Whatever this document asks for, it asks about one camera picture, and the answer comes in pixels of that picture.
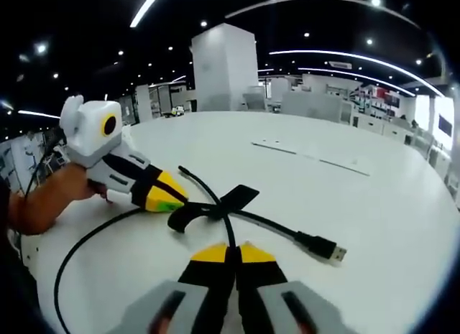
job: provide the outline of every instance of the black cable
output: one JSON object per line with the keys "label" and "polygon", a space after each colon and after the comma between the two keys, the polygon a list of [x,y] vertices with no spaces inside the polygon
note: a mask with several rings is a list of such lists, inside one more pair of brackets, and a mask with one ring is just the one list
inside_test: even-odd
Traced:
{"label": "black cable", "polygon": [[26,193],[24,194],[24,199],[27,200],[27,196],[29,196],[30,193],[30,188],[32,188],[32,183],[34,182],[34,178],[36,178],[37,173],[43,162],[45,161],[45,158],[49,157],[47,154],[43,154],[42,158],[40,158],[40,161],[38,162],[37,166],[34,169],[34,172],[32,173],[32,177],[30,178],[29,184],[26,189]]}
{"label": "black cable", "polygon": [[[208,204],[208,203],[201,203],[201,207],[203,208],[208,208],[208,209],[213,209],[215,208],[215,205]],[[286,236],[293,237],[296,234],[296,231],[291,230],[290,228],[287,228],[286,226],[283,226],[279,223],[276,223],[274,221],[271,221],[270,219],[266,219],[260,215],[253,214],[251,212],[246,212],[245,210],[233,210],[233,214],[239,215],[241,217],[249,218],[252,219],[256,223],[261,223],[264,226],[268,226],[269,228],[273,228],[278,232],[283,233]]]}
{"label": "black cable", "polygon": [[54,302],[55,302],[55,310],[56,310],[56,315],[57,318],[59,319],[60,324],[62,325],[64,331],[66,334],[70,334],[69,329],[67,328],[67,325],[65,325],[63,316],[60,312],[59,308],[59,284],[61,277],[63,276],[64,269],[67,266],[68,262],[72,258],[72,256],[75,254],[75,252],[85,243],[87,242],[91,237],[94,237],[97,233],[101,232],[105,228],[108,228],[110,225],[113,225],[115,223],[118,223],[119,221],[122,221],[131,215],[138,214],[138,213],[143,213],[145,210],[141,208],[136,208],[135,210],[130,210],[128,212],[122,213],[115,218],[112,218],[111,220],[105,222],[104,224],[98,226],[94,230],[92,230],[90,233],[87,233],[82,239],[80,239],[73,247],[72,249],[67,253],[65,256],[62,264],[60,265],[57,275],[56,275],[56,280],[55,280],[55,286],[54,286],[54,291],[53,291],[53,297],[54,297]]}
{"label": "black cable", "polygon": [[[217,198],[216,194],[209,188],[209,186],[207,186],[207,184],[205,182],[203,182],[199,177],[195,176],[194,174],[192,174],[190,171],[188,171],[186,168],[184,167],[179,167],[180,171],[182,171],[184,174],[186,174],[187,176],[190,176],[191,178],[193,178],[199,185],[201,185],[203,187],[204,190],[206,190],[206,192],[209,193],[209,195],[214,199],[214,201],[216,201],[216,203],[220,203],[220,199]],[[215,208],[216,205],[212,205],[212,204],[201,204],[203,206],[203,208]],[[71,334],[69,329],[67,328],[67,325],[65,325],[65,322],[64,322],[64,319],[63,319],[63,316],[61,314],[61,311],[60,311],[60,306],[59,306],[59,285],[60,285],[60,280],[62,278],[62,275],[64,273],[64,270],[66,268],[66,266],[68,265],[68,262],[70,261],[70,259],[72,258],[72,256],[75,254],[75,252],[85,243],[87,242],[90,238],[94,237],[97,233],[100,233],[102,230],[108,228],[109,226],[115,224],[115,223],[118,223],[119,221],[122,221],[132,215],[135,215],[135,214],[138,214],[138,213],[143,213],[145,212],[145,210],[141,209],[141,208],[136,208],[134,210],[131,210],[131,211],[128,211],[128,212],[125,212],[125,213],[122,213],[114,218],[112,218],[111,220],[105,222],[104,224],[98,226],[97,228],[93,229],[91,232],[87,233],[83,238],[81,238],[73,247],[72,249],[67,253],[67,255],[65,256],[65,258],[63,259],[63,262],[61,263],[58,271],[57,271],[57,274],[56,274],[56,279],[55,279],[55,284],[54,284],[54,289],[53,289],[53,298],[54,298],[54,304],[55,304],[55,311],[56,311],[56,315],[57,315],[57,318],[60,322],[60,324],[62,325],[64,331],[66,334]],[[320,236],[310,236],[310,235],[307,235],[306,233],[303,233],[301,231],[293,231],[293,230],[290,230],[289,228],[286,228],[285,226],[279,224],[279,223],[276,223],[274,221],[271,221],[270,219],[266,219],[260,215],[257,215],[257,214],[253,214],[253,213],[250,213],[250,212],[246,212],[244,210],[235,210],[234,212],[232,212],[236,215],[240,215],[240,216],[244,216],[244,217],[247,217],[249,219],[252,219],[253,221],[257,222],[257,223],[261,223],[263,225],[266,225],[266,226],[269,226],[283,234],[285,234],[286,236],[289,236],[291,238],[293,238],[295,241],[297,241],[300,245],[306,247],[309,251],[312,251],[314,254],[318,254],[319,256],[325,258],[325,259],[334,259],[334,260],[337,260],[337,261],[341,261],[346,253],[346,250],[340,248],[339,246],[337,246],[337,244],[335,242],[332,242],[332,241],[329,241],[329,240],[326,240],[325,238],[322,238]],[[233,239],[233,242],[234,242],[234,232],[233,232],[233,228],[231,227],[231,223],[230,223],[230,220],[229,220],[229,228],[230,228],[230,231],[227,231],[228,235],[229,235],[229,242],[231,240],[231,238]]]}
{"label": "black cable", "polygon": [[[216,194],[214,194],[214,192],[209,188],[209,186],[207,186],[207,184],[204,181],[200,180],[198,176],[195,176],[190,171],[188,171],[186,168],[181,167],[181,166],[179,166],[179,170],[183,172],[184,174],[192,177],[197,183],[201,185],[201,187],[203,187],[204,190],[206,190],[206,192],[208,192],[211,195],[211,197],[214,199],[214,201],[216,201],[217,204],[220,203],[220,199],[217,198]],[[200,204],[200,206],[202,208],[208,208],[208,209],[213,209],[216,207],[215,205],[205,204],[205,203]],[[266,219],[260,215],[246,212],[243,210],[232,210],[231,212],[234,214],[249,218],[253,220],[255,223],[260,223],[262,225],[268,226],[269,228],[275,229],[276,231],[282,233],[283,235],[295,241],[297,244],[301,245],[303,248],[307,249],[309,252],[325,260],[342,261],[345,257],[346,249],[338,246],[336,242],[329,241],[328,239],[323,238],[321,236],[312,236],[302,231],[293,231],[279,223],[271,221],[270,219]],[[232,234],[232,238],[234,239],[233,229],[231,230],[231,234]]]}
{"label": "black cable", "polygon": [[[221,199],[219,199],[217,195],[212,191],[212,189],[205,182],[203,182],[198,176],[194,175],[193,173],[188,171],[183,166],[179,166],[179,170],[183,172],[184,174],[186,174],[187,176],[189,176],[190,178],[192,178],[193,180],[195,180],[212,197],[212,199],[217,205],[221,204]],[[229,215],[227,213],[224,213],[222,215],[222,218],[224,220],[225,229],[227,231],[227,236],[229,237],[229,247],[232,249],[236,249],[235,233],[231,226]]]}

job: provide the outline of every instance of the ceiling light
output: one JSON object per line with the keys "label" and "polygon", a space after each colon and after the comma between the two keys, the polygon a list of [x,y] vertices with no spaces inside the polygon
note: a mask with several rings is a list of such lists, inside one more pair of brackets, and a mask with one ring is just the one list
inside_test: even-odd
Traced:
{"label": "ceiling light", "polygon": [[1,101],[0,102],[2,104],[2,106],[4,106],[5,108],[8,108],[9,110],[13,110],[13,106],[11,104],[9,104],[7,101]]}
{"label": "ceiling light", "polygon": [[182,77],[179,77],[179,78],[177,78],[177,79],[174,79],[171,83],[175,83],[176,81],[179,81],[179,80],[181,80],[181,79],[183,79],[183,78],[185,78],[185,77],[186,77],[186,75],[183,75]]}
{"label": "ceiling light", "polygon": [[440,92],[436,87],[431,85],[428,81],[426,81],[423,78],[420,78],[419,76],[409,72],[408,70],[405,70],[401,67],[398,67],[396,65],[393,65],[391,63],[381,61],[378,59],[374,59],[372,57],[367,57],[363,55],[358,55],[358,54],[351,54],[349,52],[334,52],[331,50],[283,50],[283,51],[278,51],[278,52],[271,52],[270,55],[279,55],[279,54],[299,54],[299,53],[312,53],[312,54],[328,54],[328,55],[340,55],[340,56],[347,56],[347,57],[355,57],[356,59],[360,60],[366,60],[374,63],[378,63],[379,65],[392,68],[393,70],[398,71],[399,73],[402,73],[404,75],[407,75],[408,77],[411,77],[413,80],[416,80],[420,83],[422,83],[424,86],[432,90],[436,95],[440,97],[445,97],[445,95]]}
{"label": "ceiling light", "polygon": [[382,3],[382,0],[371,0],[372,6],[378,7]]}
{"label": "ceiling light", "polygon": [[27,110],[19,110],[18,113],[21,113],[23,115],[44,116],[44,117],[50,117],[51,119],[60,119],[59,116],[48,115],[47,113],[35,113],[34,111],[27,111]]}
{"label": "ceiling light", "polygon": [[353,77],[363,78],[363,79],[367,79],[367,80],[370,80],[370,81],[385,84],[386,86],[390,86],[390,87],[395,88],[397,90],[400,90],[400,91],[402,91],[404,93],[407,93],[409,96],[415,97],[414,93],[412,93],[410,91],[407,91],[404,88],[400,88],[399,86],[387,83],[386,81],[383,81],[383,80],[367,77],[365,75],[361,75],[361,74],[357,74],[357,73],[343,72],[341,70],[326,70],[326,69],[321,69],[321,68],[298,68],[298,69],[299,70],[314,70],[314,71],[318,71],[318,72],[332,72],[332,73],[338,73],[338,74],[344,74],[344,75],[351,75]]}
{"label": "ceiling light", "polygon": [[35,50],[38,55],[43,55],[46,53],[47,45],[45,43],[39,43],[35,45]]}
{"label": "ceiling light", "polygon": [[24,55],[24,54],[21,54],[19,56],[19,59],[22,61],[22,62],[29,62],[29,58],[27,57],[27,55]]}
{"label": "ceiling light", "polygon": [[153,5],[154,2],[156,2],[156,0],[146,0],[142,4],[142,6],[139,9],[139,11],[136,13],[136,16],[134,17],[134,19],[131,22],[131,25],[129,25],[129,26],[130,27],[136,27],[139,24],[139,22],[141,21],[141,19],[144,18],[144,15],[147,13],[147,11]]}

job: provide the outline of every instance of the desk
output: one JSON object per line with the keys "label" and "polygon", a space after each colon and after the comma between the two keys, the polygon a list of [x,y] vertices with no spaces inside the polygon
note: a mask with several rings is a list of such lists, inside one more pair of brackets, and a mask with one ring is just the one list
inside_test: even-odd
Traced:
{"label": "desk", "polygon": [[[322,264],[258,226],[233,219],[236,242],[274,254],[289,280],[300,280],[334,304],[358,333],[407,333],[444,285],[458,249],[460,220],[436,171],[410,147],[350,126],[299,116],[201,112],[131,128],[133,144],[171,170],[196,201],[209,201],[182,178],[179,164],[223,195],[238,184],[260,191],[247,210],[348,249],[341,266]],[[271,139],[352,158],[369,177],[300,155],[256,147]],[[60,331],[52,298],[55,275],[70,247],[91,229],[132,206],[110,194],[73,203],[46,233],[38,256],[45,317]],[[70,260],[60,306],[72,334],[105,333],[128,305],[164,279],[177,279],[190,256],[226,241],[223,223],[193,221],[184,236],[167,214],[143,214],[111,226]]]}

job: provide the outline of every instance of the white pillar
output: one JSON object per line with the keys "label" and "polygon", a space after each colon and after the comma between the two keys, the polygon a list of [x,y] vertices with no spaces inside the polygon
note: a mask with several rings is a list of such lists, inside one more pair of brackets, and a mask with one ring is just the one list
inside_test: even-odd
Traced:
{"label": "white pillar", "polygon": [[150,104],[149,86],[140,85],[136,87],[137,114],[139,122],[146,122],[153,119],[152,107]]}
{"label": "white pillar", "polygon": [[221,24],[194,37],[192,53],[198,111],[239,110],[258,85],[254,34]]}

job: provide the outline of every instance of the human hand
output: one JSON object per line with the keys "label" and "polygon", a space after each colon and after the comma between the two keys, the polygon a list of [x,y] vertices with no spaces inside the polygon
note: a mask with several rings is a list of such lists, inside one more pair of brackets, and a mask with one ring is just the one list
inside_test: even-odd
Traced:
{"label": "human hand", "polygon": [[95,182],[90,186],[86,178],[86,170],[80,165],[69,163],[58,170],[53,178],[69,201],[89,199],[96,193],[107,200],[107,187]]}

